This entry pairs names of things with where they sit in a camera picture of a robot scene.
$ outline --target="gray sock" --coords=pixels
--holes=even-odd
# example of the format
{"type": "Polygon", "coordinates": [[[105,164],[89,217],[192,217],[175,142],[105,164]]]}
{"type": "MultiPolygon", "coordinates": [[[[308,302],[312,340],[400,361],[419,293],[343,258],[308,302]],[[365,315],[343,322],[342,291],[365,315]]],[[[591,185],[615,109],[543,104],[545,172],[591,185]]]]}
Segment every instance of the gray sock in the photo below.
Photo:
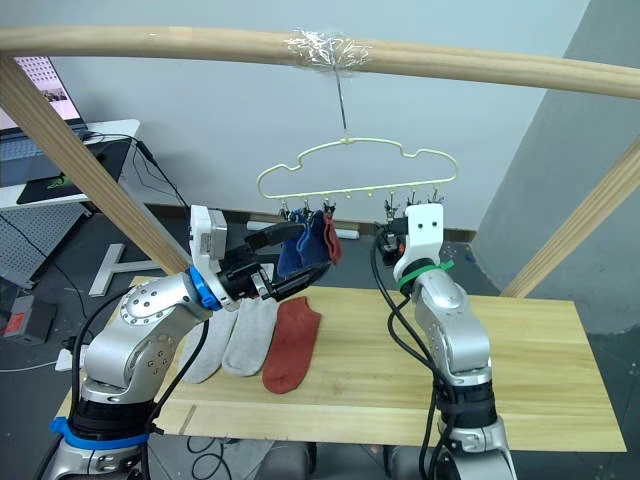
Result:
{"type": "Polygon", "coordinates": [[[277,312],[278,304],[272,298],[242,300],[222,358],[222,367],[227,372],[243,377],[258,373],[271,345],[277,312]]]}
{"type": "MultiPolygon", "coordinates": [[[[233,325],[236,323],[238,312],[228,312],[225,309],[218,310],[209,320],[209,331],[207,332],[207,339],[202,346],[202,350],[196,357],[195,361],[187,370],[187,373],[182,378],[187,383],[200,383],[204,382],[207,378],[213,375],[220,364],[222,363],[222,355],[224,354],[227,343],[229,343],[229,336],[233,325]]],[[[189,357],[196,349],[200,336],[202,335],[202,324],[196,326],[189,332],[185,340],[184,348],[182,349],[182,355],[180,356],[180,368],[187,363],[189,357]]]]}

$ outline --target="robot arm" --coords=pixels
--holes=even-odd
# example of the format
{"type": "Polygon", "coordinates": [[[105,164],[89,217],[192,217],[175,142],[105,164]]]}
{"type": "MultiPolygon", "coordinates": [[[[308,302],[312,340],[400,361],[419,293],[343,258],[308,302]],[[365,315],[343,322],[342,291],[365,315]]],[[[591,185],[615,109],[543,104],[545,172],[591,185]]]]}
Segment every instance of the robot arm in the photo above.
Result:
{"type": "Polygon", "coordinates": [[[281,223],[248,236],[225,253],[227,226],[221,212],[193,206],[188,273],[151,280],[131,289],[117,316],[91,342],[86,378],[71,417],[54,420],[63,434],[49,479],[121,472],[140,460],[161,388],[180,340],[212,311],[235,310],[246,297],[281,300],[306,288],[329,263],[308,267],[272,283],[256,250],[277,245],[304,226],[281,223]]]}
{"type": "Polygon", "coordinates": [[[434,381],[441,412],[438,429],[441,435],[448,432],[436,478],[515,480],[504,423],[495,409],[487,331],[473,314],[467,293],[439,267],[442,205],[413,205],[405,213],[389,232],[406,235],[394,278],[401,292],[411,296],[415,319],[446,381],[434,381]]]}

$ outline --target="wooden beam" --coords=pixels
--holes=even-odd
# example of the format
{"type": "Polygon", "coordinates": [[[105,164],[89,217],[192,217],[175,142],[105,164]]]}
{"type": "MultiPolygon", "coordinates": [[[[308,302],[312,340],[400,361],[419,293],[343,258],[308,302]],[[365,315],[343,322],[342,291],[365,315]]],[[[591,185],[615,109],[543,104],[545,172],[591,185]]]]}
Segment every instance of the wooden beam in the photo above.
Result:
{"type": "Polygon", "coordinates": [[[526,297],[640,185],[640,137],[502,291],[526,297]]]}
{"type": "Polygon", "coordinates": [[[13,58],[0,55],[0,106],[73,183],[167,274],[189,257],[160,223],[129,197],[49,105],[13,58]]]}
{"type": "MultiPolygon", "coordinates": [[[[295,32],[194,27],[0,28],[0,51],[19,55],[193,58],[282,65],[304,61],[289,49],[295,32]]],[[[640,69],[471,48],[354,39],[370,47],[354,70],[574,90],[640,99],[640,69]]]]}

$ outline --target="wooden tabletop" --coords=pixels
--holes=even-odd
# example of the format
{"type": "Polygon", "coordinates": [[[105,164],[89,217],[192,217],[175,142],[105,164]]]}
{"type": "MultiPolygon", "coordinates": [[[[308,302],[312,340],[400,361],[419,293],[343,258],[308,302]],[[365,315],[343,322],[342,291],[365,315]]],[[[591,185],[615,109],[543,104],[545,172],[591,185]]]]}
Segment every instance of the wooden tabletop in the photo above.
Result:
{"type": "MultiPolygon", "coordinates": [[[[204,383],[181,383],[157,425],[185,435],[420,445],[431,376],[389,337],[378,291],[303,293],[322,320],[298,389],[276,395],[259,374],[221,369],[204,383]]],[[[496,404],[512,449],[626,451],[572,302],[474,296],[471,303],[489,331],[496,404]]],[[[413,321],[412,308],[405,311],[413,321]]]]}

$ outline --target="clear tape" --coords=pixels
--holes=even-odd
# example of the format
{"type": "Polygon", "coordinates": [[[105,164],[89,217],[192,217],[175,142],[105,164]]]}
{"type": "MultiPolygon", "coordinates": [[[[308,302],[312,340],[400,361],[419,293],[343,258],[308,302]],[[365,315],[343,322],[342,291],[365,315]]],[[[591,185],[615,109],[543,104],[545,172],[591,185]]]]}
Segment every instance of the clear tape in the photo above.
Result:
{"type": "Polygon", "coordinates": [[[369,61],[370,46],[359,45],[341,34],[296,30],[285,40],[289,50],[300,57],[300,65],[319,70],[338,71],[359,67],[369,61]]]}

